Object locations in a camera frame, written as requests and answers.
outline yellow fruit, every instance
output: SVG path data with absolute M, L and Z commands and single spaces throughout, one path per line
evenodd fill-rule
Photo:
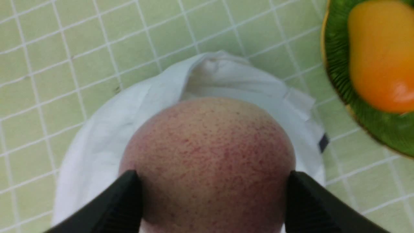
M 350 78 L 378 110 L 414 111 L 414 8 L 398 0 L 365 1 L 348 18 Z
M 246 102 L 182 102 L 146 122 L 120 172 L 142 179 L 145 233 L 275 233 L 295 168 L 284 130 Z

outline white cloth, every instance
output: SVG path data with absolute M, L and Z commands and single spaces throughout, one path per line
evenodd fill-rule
M 267 110 L 293 143 L 296 170 L 325 184 L 318 147 L 324 130 L 311 117 L 314 99 L 245 59 L 222 51 L 205 53 L 122 91 L 86 122 L 60 169 L 52 224 L 75 213 L 115 181 L 124 149 L 145 121 L 181 100 L 206 96 L 240 99 Z

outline white grout line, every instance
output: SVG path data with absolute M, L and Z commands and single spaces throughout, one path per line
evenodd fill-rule
M 6 19 L 1 20 L 1 21 L 0 21 L 0 24 L 2 24 L 2 23 L 4 23 L 4 22 L 7 22 L 7 21 L 9 21 L 9 20 L 15 19 L 15 18 L 16 18 L 16 17 L 18 17 L 18 16 L 21 16 L 21 15 L 27 14 L 27 13 L 29 13 L 29 12 L 31 12 L 31 11 L 37 10 L 37 9 L 39 9 L 39 8 L 41 8 L 41 7 L 44 7 L 44 6 L 48 5 L 49 3 L 50 3 L 49 1 L 42 2 L 41 4 L 39 4 L 39 5 L 35 6 L 35 7 L 31 8 L 31 9 L 24 10 L 24 11 L 19 12 L 19 13 L 17 13 L 17 12 L 16 12 L 16 14 L 13 14 L 13 16 L 10 16 L 10 17 L 8 17 L 8 18 L 6 18 Z
M 3 132 L 1 122 L 0 122 L 0 143 L 3 147 L 3 150 L 7 151 L 6 136 Z M 5 164 L 6 164 L 7 181 L 9 182 L 9 186 L 12 187 L 14 183 L 13 183 L 12 168 L 10 166 L 9 154 L 6 152 L 4 157 L 5 157 Z M 17 208 L 17 197 L 16 197 L 15 190 L 12 189 L 10 191 L 10 194 L 12 196 L 12 209 L 13 209 L 14 223 L 17 224 L 20 222 L 20 216 L 19 216 L 19 211 Z
M 379 209 L 381 209 L 381 208 L 384 208 L 384 207 L 386 207 L 386 206 L 388 206 L 388 205 L 394 204 L 394 203 L 399 202 L 399 201 L 404 201 L 404 200 L 407 200 L 407 199 L 412 198 L 412 197 L 414 197 L 414 193 L 411 193 L 411 194 L 406 195 L 406 196 L 404 196 L 404 197 L 395 198 L 395 199 L 390 200 L 390 201 L 388 201 L 388 202 L 386 202 L 386 203 L 382 203 L 382 204 L 381 204 L 381 205 L 379 205 L 379 206 L 376 206 L 376 207 L 373 207 L 373 208 L 371 208 L 371 209 L 368 209 L 368 210 L 366 210 L 366 211 L 362 212 L 362 214 L 363 214 L 363 215 L 367 215 L 367 214 L 369 214 L 369 213 L 371 213 L 371 212 L 374 212 L 374 211 L 376 211 L 376 210 L 379 210 Z
M 108 48 L 108 51 L 109 51 L 109 57 L 111 58 L 112 66 L 115 69 L 115 75 L 116 75 L 116 79 L 118 80 L 119 89 L 122 91 L 122 90 L 124 90 L 124 86 L 123 86 L 123 84 L 121 82 L 121 77 L 119 75 L 119 68 L 118 68 L 118 65 L 115 62 L 115 58 L 113 56 L 112 48 L 111 48 L 111 46 L 109 44 L 108 34 L 106 32 L 105 25 L 104 25 L 104 22 L 102 20 L 102 15 L 99 12 L 99 8 L 98 8 L 98 4 L 96 3 L 96 0 L 92 0 L 92 2 L 94 3 L 95 11 L 96 11 L 96 13 L 98 15 L 99 24 L 100 24 L 101 29 L 102 29 L 102 32 L 103 32 L 103 38 L 105 40 L 105 45 L 106 45 L 106 47 Z
M 377 167 L 377 166 L 380 166 L 380 165 L 383 165 L 383 164 L 389 163 L 390 161 L 396 160 L 396 159 L 398 159 L 398 158 L 399 158 L 398 156 L 392 156 L 392 157 L 388 157 L 388 158 L 382 159 L 382 160 L 380 160 L 380 161 L 377 161 L 377 162 L 375 162 L 375 163 L 371 163 L 371 164 L 369 164 L 369 165 L 367 165 L 367 166 L 364 166 L 364 167 L 361 167 L 361 168 L 355 169 L 355 170 L 353 170 L 352 172 L 349 172 L 349 173 L 346 173 L 346 174 L 342 174 L 342 175 L 340 175 L 340 176 L 339 176 L 339 177 L 337 177 L 337 178 L 334 178 L 334 179 L 332 179 L 332 180 L 329 180 L 329 181 L 327 181 L 327 182 L 326 182 L 326 185 L 334 184 L 334 183 L 336 183 L 336 182 L 338 182 L 338 181 L 340 181 L 340 180 L 344 180 L 344 179 L 349 178 L 349 177 L 351 177 L 351 176 L 353 176 L 353 175 L 356 175 L 356 174 L 358 174 L 358 173 L 361 173 L 361 172 L 367 171 L 367 170 L 369 170 L 369 169 L 371 169 L 371 168 L 374 168 L 374 167 Z
M 218 0 L 211 0 L 211 1 L 209 1 L 209 2 L 205 2 L 205 3 L 203 3 L 203 4 L 199 5 L 199 6 L 196 6 L 196 7 L 194 7 L 194 8 L 191 8 L 191 9 L 187 10 L 186 12 L 187 12 L 187 13 L 189 13 L 189 12 L 191 12 L 191 11 L 194 11 L 194 10 L 196 10 L 196 9 L 199 9 L 199 8 L 201 8 L 201 7 L 204 7 L 204 6 L 208 5 L 208 4 L 212 4 L 212 3 L 216 2 L 216 1 L 218 1 Z M 246 23 L 248 23 L 248 22 L 250 22 L 250 21 L 253 21 L 253 20 L 257 19 L 258 17 L 261 17 L 262 15 L 265 15 L 265 14 L 267 14 L 267 13 L 272 12 L 274 9 L 277 9 L 277 8 L 279 8 L 279 7 L 283 7 L 284 5 L 287 5 L 287 4 L 288 4 L 288 3 L 290 3 L 290 2 L 283 3 L 283 4 L 281 4 L 281 5 L 277 6 L 277 7 L 274 7 L 274 8 L 272 8 L 272 9 L 268 10 L 268 11 L 262 12 L 262 13 L 260 13 L 260 14 L 258 14 L 258 15 L 255 15 L 255 16 L 253 16 L 253 17 L 249 18 L 249 19 L 243 20 L 243 21 L 241 21 L 240 23 L 238 23 L 238 24 L 236 24 L 236 25 L 233 25 L 233 26 L 231 26 L 231 27 L 229 27 L 229 28 L 227 28 L 227 29 L 224 29 L 224 30 L 223 30 L 223 31 L 221 31 L 221 32 L 215 33 L 215 34 L 210 35 L 210 36 L 208 36 L 208 37 L 206 37 L 206 38 L 203 38 L 202 40 L 197 41 L 197 42 L 196 42 L 196 44 L 200 44 L 200 43 L 202 43 L 202 42 L 204 42 L 204 41 L 207 41 L 208 39 L 211 39 L 211 38 L 216 37 L 216 36 L 219 36 L 219 35 L 221 35 L 221 34 L 223 34 L 223 33 L 229 32 L 230 30 L 235 30 L 235 28 L 236 28 L 236 27 L 239 27 L 239 26 L 241 26 L 241 25 L 244 25 L 244 24 L 246 24 Z M 113 9 L 111 9 L 111 10 L 107 10 L 106 12 L 101 13 L 101 15 L 106 14 L 106 13 L 108 13 L 108 12 L 111 12 L 111 11 L 113 11 L 113 10 L 115 10 L 115 9 L 118 9 L 118 8 L 119 8 L 119 7 L 115 7 L 115 8 L 113 8 Z M 142 17 L 143 23 L 145 23 L 145 19 L 143 18 L 143 14 L 142 14 L 141 9 L 140 9 L 140 8 L 138 8 L 138 10 L 140 11 L 140 15 L 141 15 L 141 17 Z M 148 38 L 149 38 L 150 45 L 151 45 L 152 47 L 154 47 L 154 45 L 152 44 L 152 41 L 151 41 L 151 39 L 150 39 L 150 37 L 149 37 L 148 30 L 149 30 L 149 29 L 152 29 L 152 28 L 155 28 L 155 27 L 157 27 L 157 26 L 159 26 L 159 25 L 162 25 L 162 24 L 164 24 L 164 23 L 166 23 L 166 22 L 169 22 L 169 21 L 171 21 L 171 20 L 177 19 L 177 18 L 181 17 L 182 15 L 183 15 L 183 14 L 181 13 L 181 14 L 179 14 L 179 15 L 173 16 L 173 17 L 171 17 L 171 18 L 169 18 L 169 19 L 166 19 L 166 20 L 164 20 L 164 21 L 162 21 L 162 22 L 156 23 L 156 24 L 151 25 L 151 26 L 149 26 L 149 27 L 146 27 L 146 28 L 144 28 L 144 29 L 141 29 L 141 30 L 138 30 L 138 31 L 136 31 L 136 32 L 132 32 L 132 33 L 130 33 L 130 34 L 124 35 L 122 38 L 119 38 L 119 39 L 117 39 L 117 40 L 114 40 L 114 41 L 109 42 L 109 44 L 114 44 L 114 43 L 120 42 L 120 41 L 122 41 L 122 40 L 125 40 L 125 39 L 127 39 L 127 38 L 129 38 L 129 37 L 131 37 L 131 36 L 137 35 L 137 34 L 142 33 L 142 32 L 146 32 L 146 33 L 147 33 L 147 36 L 148 36 Z M 53 34 L 53 35 L 55 35 L 55 34 L 57 34 L 57 33 L 61 32 L 61 31 L 64 31 L 64 30 L 66 30 L 66 29 L 70 28 L 70 27 L 74 27 L 74 26 L 76 26 L 76 25 L 79 25 L 79 24 L 81 24 L 81 23 L 83 23 L 83 22 L 86 22 L 86 21 L 88 21 L 88 20 L 95 19 L 95 18 L 97 18 L 97 16 L 92 16 L 92 17 L 86 18 L 86 19 L 84 19 L 84 20 L 82 20 L 82 21 L 80 21 L 80 22 L 76 22 L 76 23 L 71 24 L 71 25 L 69 25 L 69 26 L 67 26 L 67 27 L 63 27 L 61 30 L 59 30 L 59 31 L 57 31 L 57 32 L 53 32 L 52 34 Z M 38 40 L 38 39 L 35 39 L 35 40 L 30 41 L 30 42 L 28 42 L 28 43 L 26 43 L 26 44 L 33 43 L 34 41 L 37 41 L 37 40 Z M 90 53 L 92 53 L 92 52 L 95 52 L 95 51 L 97 51 L 97 50 L 99 50 L 99 49 L 102 49 L 102 48 L 104 48 L 105 46 L 106 46 L 105 44 L 100 45 L 100 46 L 98 46 L 98 47 L 96 47 L 96 48 L 93 48 L 92 50 L 89 50 L 89 51 L 86 51 L 86 52 L 83 52 L 83 53 L 77 54 L 77 55 L 75 55 L 75 56 L 73 56 L 73 57 L 69 57 L 67 60 L 64 60 L 64 61 L 58 62 L 58 63 L 56 63 L 56 64 L 53 64 L 53 65 L 50 65 L 50 66 L 47 66 L 47 67 L 44 67 L 44 68 L 42 68 L 42 69 L 40 69 L 40 70 L 36 70 L 36 71 L 34 71 L 32 74 L 33 74 L 33 75 L 35 75 L 35 74 L 38 74 L 38 73 L 44 72 L 44 71 L 46 71 L 46 70 L 49 70 L 49 69 L 51 69 L 51 68 L 53 68 L 53 67 L 56 67 L 56 66 L 58 66 L 58 65 L 64 64 L 64 63 L 66 63 L 66 62 L 71 62 L 71 59 L 75 59 L 75 58 L 79 58 L 79 57 L 81 57 L 81 56 L 85 56 L 85 55 L 90 54 Z M 22 45 L 20 45 L 20 46 L 18 46 L 18 47 L 16 47 L 16 49 L 21 48 L 21 47 L 23 47 L 23 44 L 22 44 Z M 165 58 L 165 57 L 167 57 L 166 55 L 163 55 L 163 56 L 158 57 L 158 56 L 156 55 L 155 48 L 152 48 L 152 49 L 153 49 L 153 51 L 154 51 L 154 57 L 155 57 L 154 61 L 156 61 L 156 62 L 157 62 L 157 64 L 159 64 L 159 60 L 160 60 L 161 58 Z M 171 55 L 171 54 L 175 54 L 176 52 L 178 52 L 178 51 L 182 51 L 182 50 L 183 50 L 183 48 L 181 48 L 181 49 L 179 49 L 179 50 L 176 50 L 176 51 L 173 51 L 173 52 L 168 53 L 168 54 L 169 54 L 169 55 Z M 25 76 L 23 76 L 23 77 L 20 77 L 20 78 L 18 78 L 18 79 L 12 80 L 12 81 L 8 81 L 8 82 L 5 82 L 5 83 L 1 83 L 1 84 L 0 84 L 0 88 L 1 88 L 1 87 L 3 87 L 3 86 L 6 86 L 6 85 L 8 85 L 8 84 L 13 84 L 13 83 L 16 83 L 16 82 L 18 82 L 18 81 L 20 81 L 20 80 L 24 79 L 25 77 L 32 75 L 32 74 L 25 75 Z
M 149 45 L 151 46 L 151 51 L 152 51 L 152 54 L 154 56 L 156 65 L 158 67 L 158 71 L 159 72 L 162 72 L 161 63 L 159 62 L 158 54 L 156 52 L 154 43 L 152 42 L 151 35 L 149 34 L 149 28 L 148 28 L 147 22 L 145 20 L 144 13 L 142 12 L 142 9 L 141 9 L 141 6 L 140 6 L 140 3 L 139 3 L 138 0 L 135 0 L 135 4 L 137 5 L 138 13 L 140 15 L 140 18 L 141 18 L 141 21 L 142 21 L 142 25 L 144 26 L 144 31 L 145 31 L 145 34 L 147 35 L 147 39 L 148 39 Z
M 229 5 L 227 4 L 226 0 L 222 0 L 222 2 L 224 4 L 224 8 L 226 9 L 227 16 L 229 17 L 230 24 L 232 25 L 233 32 L 236 35 L 237 43 L 239 44 L 241 48 L 241 53 L 244 57 L 247 57 L 246 49 L 243 45 L 243 42 L 241 41 L 240 34 L 238 33 L 238 30 L 237 30 L 237 27 L 240 26 L 241 24 L 238 24 L 238 25 L 235 24 L 233 15 L 230 12 Z
M 334 141 L 336 141 L 336 140 L 338 140 L 338 139 L 341 139 L 341 138 L 343 138 L 343 137 L 349 136 L 349 135 L 351 135 L 351 134 L 353 134 L 353 133 L 356 133 L 356 132 L 358 132 L 358 131 L 360 131 L 360 130 L 361 130 L 361 128 L 360 128 L 360 127 L 356 127 L 356 128 L 354 128 L 354 129 L 351 129 L 350 131 L 348 131 L 348 132 L 346 132 L 346 133 L 343 133 L 343 134 L 340 134 L 340 135 L 338 135 L 338 136 L 336 136 L 336 137 L 330 138 L 329 140 L 330 140 L 331 142 L 334 142 Z
M 56 7 L 55 2 L 52 2 L 52 6 L 53 6 L 53 11 L 55 12 L 56 19 L 58 21 L 60 35 L 62 37 L 63 44 L 65 46 L 66 57 L 67 57 L 67 61 L 69 62 L 69 68 L 70 68 L 70 72 L 71 72 L 71 75 L 72 75 L 72 79 L 73 79 L 73 82 L 75 84 L 75 91 L 76 91 L 78 101 L 79 101 L 79 104 L 80 104 L 80 107 L 81 107 L 83 120 L 86 121 L 86 119 L 87 119 L 86 109 L 85 109 L 85 105 L 84 105 L 84 102 L 83 102 L 82 95 L 81 95 L 80 90 L 79 90 L 79 83 L 78 83 L 78 80 L 77 80 L 77 77 L 76 77 L 75 67 L 73 66 L 72 59 L 70 58 L 70 49 L 69 49 L 69 46 L 66 42 L 66 36 L 63 32 L 63 27 L 62 27 L 62 22 L 60 20 L 60 15 L 59 15 L 59 12 L 58 12 L 58 9 Z
M 15 4 L 14 4 L 13 0 L 11 0 L 11 5 L 12 5 L 13 13 L 17 14 L 16 7 L 15 7 Z M 26 39 L 24 38 L 22 25 L 20 24 L 20 19 L 18 17 L 16 17 L 16 23 L 17 23 L 17 28 L 19 30 L 19 34 L 20 34 L 20 39 L 22 40 L 22 43 L 23 43 L 23 52 L 24 52 L 24 56 L 25 56 L 26 61 L 27 61 L 27 70 L 31 74 L 29 76 L 30 76 L 30 80 L 31 80 L 31 86 L 33 88 L 33 93 L 34 93 L 34 99 L 35 99 L 35 102 L 36 102 L 37 112 L 38 112 L 39 118 L 40 118 L 40 124 L 41 124 L 41 127 L 42 127 L 42 132 L 43 132 L 44 136 L 47 136 L 48 132 L 47 132 L 46 122 L 45 122 L 45 119 L 44 119 L 42 108 L 40 106 L 39 91 L 37 90 L 36 82 L 34 80 L 33 70 L 32 70 L 32 67 L 31 67 L 29 53 L 27 51 L 27 46 L 26 46 Z M 50 161 L 52 167 L 54 168 L 55 163 L 54 163 L 54 159 L 53 159 L 53 155 L 52 155 L 52 149 L 51 149 L 51 146 L 50 146 L 50 142 L 49 142 L 48 139 L 46 139 L 45 141 L 46 141 L 46 149 L 47 149 L 49 161 Z
M 339 97 L 335 94 L 334 96 L 332 96 L 332 97 L 330 97 L 330 98 L 327 98 L 326 100 L 323 100 L 323 101 L 321 101 L 321 102 L 319 102 L 319 103 L 316 103 L 315 104 L 315 107 L 320 107 L 321 105 L 324 105 L 324 104 L 326 104 L 326 103 L 329 103 L 329 102 L 331 102 L 331 101 L 333 101 L 333 100 L 337 100 Z
M 272 6 L 272 8 L 275 8 L 272 0 L 269 0 L 269 3 L 270 3 L 270 5 Z M 287 39 L 287 38 L 286 38 L 286 34 L 285 34 L 285 32 L 284 32 L 284 28 L 283 28 L 283 26 L 282 26 L 282 24 L 281 24 L 281 22 L 280 22 L 280 19 L 279 19 L 279 16 L 278 16 L 278 14 L 277 14 L 276 10 L 273 10 L 273 14 L 274 14 L 274 18 L 275 18 L 275 21 L 276 21 L 276 25 L 277 25 L 277 27 L 279 28 L 279 31 L 280 31 L 280 33 L 281 33 L 282 39 L 283 39 L 283 40 L 286 40 L 286 39 Z M 290 56 L 290 59 L 292 60 L 293 65 L 294 65 L 294 67 L 295 67 L 295 69 L 296 69 L 296 72 L 297 72 L 297 73 L 300 73 L 300 72 L 301 72 L 301 68 L 299 67 L 298 62 L 297 62 L 297 61 L 296 61 L 296 59 L 295 59 L 295 56 L 294 56 L 294 54 L 293 54 L 293 51 L 292 51 L 292 49 L 291 49 L 291 47 L 290 47 L 289 43 L 286 43 L 286 44 L 285 44 L 285 46 L 286 46 L 287 52 L 288 52 L 288 54 L 289 54 L 289 56 Z M 302 76 L 302 75 L 299 75 L 298 77 L 299 77 L 299 79 L 300 79 L 300 81 L 301 81 L 302 85 L 305 87 L 305 90 L 309 93 L 309 87 L 308 87 L 308 85 L 306 84 L 305 80 L 303 79 L 303 76 Z M 316 114 L 316 116 L 320 119 L 319 112 L 318 112 L 318 111 L 316 111 L 316 112 L 315 112 L 315 114 Z M 343 169 L 342 169 L 342 164 L 340 163 L 340 161 L 339 161 L 339 159 L 338 159 L 338 156 L 337 156 L 337 154 L 336 154 L 335 149 L 334 149 L 332 146 L 331 146 L 330 148 L 328 148 L 328 149 L 330 149 L 330 150 L 331 150 L 331 152 L 332 152 L 332 156 L 333 156 L 333 159 L 334 159 L 334 161 L 336 162 L 336 164 L 338 165 L 338 172 L 339 172 L 339 175 L 340 175 L 340 176 L 342 176 L 342 175 L 344 174 Z M 355 198 L 354 194 L 352 193 L 352 190 L 351 190 L 351 187 L 350 187 L 350 185 L 349 185 L 349 183 L 348 183 L 348 180 L 347 180 L 346 178 L 344 178 L 344 179 L 343 179 L 343 182 L 344 182 L 345 190 L 346 190 L 346 192 L 347 192 L 347 194 L 348 194 L 348 196 L 349 196 L 349 199 L 351 200 L 352 205 L 354 206 L 354 208 L 355 208 L 356 210 L 358 210 L 358 209 L 359 209 L 359 206 L 358 206 L 358 203 L 356 202 L 356 198 Z
M 21 182 L 19 184 L 15 184 L 13 186 L 10 186 L 9 188 L 6 188 L 4 190 L 1 190 L 0 191 L 0 194 L 6 193 L 8 191 L 12 191 L 12 190 L 14 190 L 14 189 L 16 189 L 18 187 L 21 187 L 23 185 L 26 185 L 26 184 L 32 183 L 34 181 L 40 180 L 40 179 L 45 178 L 45 177 L 47 177 L 49 175 L 54 175 L 57 171 L 59 171 L 59 169 L 53 169 L 50 172 L 46 172 L 45 174 L 41 174 L 41 175 L 35 176 L 35 177 L 33 177 L 33 178 L 29 179 L 29 180 L 25 180 L 25 181 L 23 181 L 23 182 Z
M 11 154 L 11 153 L 16 152 L 16 151 L 18 151 L 18 150 L 21 150 L 21 149 L 24 149 L 24 148 L 29 147 L 29 146 L 31 146 L 31 145 L 37 144 L 37 143 L 39 143 L 39 142 L 42 142 L 42 141 L 46 140 L 47 138 L 49 139 L 49 138 L 55 137 L 55 136 L 57 136 L 57 135 L 59 135 L 59 134 L 62 134 L 62 133 L 64 133 L 64 132 L 66 132 L 66 131 L 69 131 L 69 130 L 71 130 L 71 129 L 74 129 L 74 128 L 76 128 L 76 127 L 79 127 L 79 126 L 81 126 L 81 125 L 83 125 L 83 124 L 84 124 L 84 123 L 80 123 L 80 124 L 76 124 L 76 125 L 69 126 L 69 127 L 67 127 L 67 128 L 64 128 L 64 129 L 62 129 L 62 130 L 60 130 L 60 131 L 56 132 L 56 133 L 49 134 L 47 137 L 42 137 L 42 138 L 37 139 L 37 140 L 35 140 L 35 141 L 32 141 L 32 142 L 29 142 L 29 143 L 24 144 L 24 145 L 22 145 L 22 146 L 16 147 L 16 148 L 14 148 L 14 149 L 11 149 L 11 150 L 9 150 L 9 151 L 6 151 L 6 152 L 5 152 L 5 153 L 3 153 L 3 154 L 0 154 L 0 157 L 6 156 L 7 154 Z
M 324 18 L 324 12 L 320 11 L 316 0 L 312 0 L 312 4 L 313 4 L 313 7 L 315 8 L 317 15 L 319 16 L 319 19 L 322 20 Z
M 181 12 L 184 16 L 185 24 L 187 24 L 188 31 L 190 32 L 190 36 L 191 36 L 191 39 L 193 41 L 193 46 L 195 47 L 195 50 L 197 51 L 197 54 L 200 54 L 200 49 L 198 48 L 197 39 L 195 38 L 195 35 L 194 35 L 193 29 L 191 27 L 190 21 L 188 20 L 187 12 L 184 9 L 184 5 L 183 5 L 182 0 L 178 0 L 178 4 L 180 5 Z
M 384 148 L 383 151 L 388 157 L 390 157 L 390 153 L 387 149 Z M 392 177 L 394 179 L 394 182 L 397 185 L 398 192 L 400 193 L 400 195 L 402 197 L 405 196 L 406 192 L 405 192 L 404 186 L 402 185 L 400 176 L 398 175 L 397 170 L 395 169 L 393 161 L 389 161 L 388 165 L 391 169 L 391 173 L 392 173 Z M 414 213 L 413 213 L 413 210 L 412 210 L 410 204 L 408 203 L 407 199 L 404 199 L 403 203 L 404 203 L 404 208 L 405 208 L 405 211 L 408 215 L 408 218 L 410 219 L 411 225 L 414 228 Z
M 41 217 L 44 217 L 44 216 L 49 215 L 49 214 L 52 214 L 52 213 L 53 213 L 53 211 L 52 211 L 52 210 L 50 210 L 50 211 L 46 211 L 46 212 L 44 212 L 44 213 L 41 213 L 41 214 L 39 214 L 39 215 L 36 215 L 36 216 L 34 216 L 34 217 L 31 217 L 31 218 L 25 219 L 25 220 L 23 220 L 23 221 L 21 221 L 21 222 L 19 222 L 19 223 L 16 223 L 16 224 L 14 224 L 14 225 L 12 225 L 12 226 L 8 226 L 8 227 L 6 227 L 6 228 L 1 229 L 1 230 L 0 230 L 0 233 L 3 233 L 3 232 L 6 232 L 6 231 L 9 231 L 9 230 L 12 230 L 12 229 L 14 229 L 14 228 L 19 228 L 21 225 L 23 225 L 23 224 L 25 224 L 25 223 L 28 223 L 28 222 L 34 221 L 34 220 L 36 220 L 36 219 L 39 219 L 39 218 L 41 218 Z
M 291 75 L 291 76 L 289 76 L 289 77 L 287 77 L 287 78 L 284 78 L 284 79 L 283 79 L 283 81 L 288 81 L 289 79 L 296 78 L 296 77 L 298 77 L 298 76 L 300 76 L 300 75 L 304 75 L 304 74 L 306 74 L 306 73 L 308 73 L 308 72 L 311 72 L 311 71 L 313 71 L 313 70 L 315 70 L 315 69 L 317 69 L 317 68 L 319 68 L 319 67 L 321 67 L 321 66 L 323 66 L 323 63 L 319 63 L 319 64 L 317 64 L 317 65 L 315 65 L 315 66 L 309 67 L 309 68 L 307 68 L 307 69 L 305 69 L 305 70 L 301 71 L 300 73 L 296 73 L 296 74 Z
M 292 42 L 292 41 L 294 41 L 294 40 L 297 40 L 297 39 L 299 39 L 299 38 L 301 38 L 301 37 L 303 37 L 303 36 L 306 36 L 306 35 L 307 35 L 307 34 L 309 34 L 309 33 L 315 32 L 315 31 L 320 30 L 320 29 L 321 29 L 321 27 L 320 27 L 320 26 L 317 26 L 317 27 L 311 28 L 311 29 L 309 29 L 309 30 L 306 30 L 306 31 L 304 31 L 304 32 L 302 32 L 302 33 L 300 33 L 300 34 L 298 34 L 298 35 L 296 35 L 296 36 L 294 36 L 294 37 L 292 37 L 292 38 L 290 38 L 290 39 L 288 39 L 288 40 L 284 40 L 284 41 L 282 41 L 282 42 L 280 42 L 280 43 L 278 43 L 278 44 L 275 44 L 275 45 L 270 46 L 270 47 L 268 47 L 268 48 L 265 48 L 265 49 L 263 49 L 263 50 L 261 50 L 261 51 L 259 51 L 259 52 L 257 52 L 257 53 L 254 53 L 254 54 L 252 54 L 252 55 L 249 55 L 249 56 L 248 56 L 248 58 L 252 58 L 252 57 L 255 57 L 255 56 L 257 56 L 257 55 L 260 55 L 260 54 L 263 54 L 263 53 L 269 52 L 270 50 L 273 50 L 273 49 L 278 48 L 278 47 L 280 47 L 280 46 L 282 46 L 282 45 L 288 44 L 288 43 L 290 43 L 290 42 Z M 315 69 L 315 68 L 317 68 L 317 67 L 320 67 L 321 65 L 322 65 L 322 64 L 318 64 L 318 65 L 316 65 L 316 66 L 311 67 L 311 69 L 313 70 L 313 69 Z M 306 69 L 306 70 L 304 70 L 304 71 L 301 71 L 300 73 L 306 73 L 306 72 L 308 72 L 308 70 L 309 70 L 309 68 L 308 68 L 308 69 Z
M 130 5 L 130 4 L 132 4 L 133 2 L 134 2 L 134 1 L 130 1 L 130 2 L 124 3 L 124 4 L 122 4 L 122 5 L 116 6 L 116 7 L 112 8 L 112 9 L 107 10 L 107 11 L 101 12 L 101 13 L 100 13 L 100 15 L 106 15 L 106 14 L 108 14 L 108 13 L 112 12 L 112 11 L 115 11 L 115 10 L 119 9 L 119 8 L 122 8 L 122 7 L 124 7 L 124 6 Z M 65 26 L 65 27 L 61 27 L 61 29 L 59 29 L 59 30 L 57 30 L 57 31 L 47 33 L 47 34 L 45 34 L 45 35 L 43 35 L 43 36 L 41 36 L 41 37 L 38 37 L 38 38 L 36 38 L 36 39 L 33 39 L 33 40 L 31 40 L 31 41 L 26 41 L 26 42 L 22 43 L 21 45 L 16 46 L 16 47 L 14 47 L 14 48 L 11 48 L 11 49 L 8 49 L 8 50 L 5 50 L 5 51 L 0 51 L 0 55 L 1 55 L 1 54 L 5 54 L 5 53 L 9 53 L 9 52 L 11 52 L 11 51 L 17 50 L 17 49 L 22 48 L 22 47 L 24 47 L 24 46 L 27 46 L 27 45 L 29 45 L 29 44 L 32 44 L 32 43 L 38 42 L 38 41 L 40 41 L 40 40 L 42 40 L 42 39 L 45 39 L 45 38 L 47 38 L 47 37 L 54 36 L 54 35 L 58 34 L 58 33 L 59 33 L 59 32 L 61 32 L 61 31 L 65 31 L 65 30 L 67 30 L 67 29 L 69 29 L 69 28 L 73 28 L 73 27 L 75 27 L 75 26 L 78 26 L 78 25 L 80 25 L 80 24 L 83 24 L 83 23 L 85 23 L 85 22 L 87 22 L 87 21 L 90 21 L 90 20 L 93 20 L 93 19 L 96 19 L 96 18 L 98 18 L 98 15 L 94 15 L 94 16 L 90 16 L 90 17 L 84 18 L 84 19 L 82 19 L 82 20 L 80 20 L 80 21 L 78 21 L 78 22 L 75 22 L 75 23 L 73 23 L 73 24 L 67 25 L 67 26 Z

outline green bowl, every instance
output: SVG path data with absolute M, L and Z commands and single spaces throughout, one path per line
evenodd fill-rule
M 326 71 L 347 110 L 367 133 L 390 149 L 414 158 L 414 112 L 401 115 L 374 109 L 358 96 L 349 78 L 348 16 L 364 1 L 328 0 L 321 37 Z M 414 0 L 402 1 L 414 6 Z

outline orange fruit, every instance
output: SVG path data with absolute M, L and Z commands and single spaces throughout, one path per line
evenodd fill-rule
M 414 111 L 414 8 L 398 0 L 365 1 L 348 18 L 349 72 L 374 108 Z

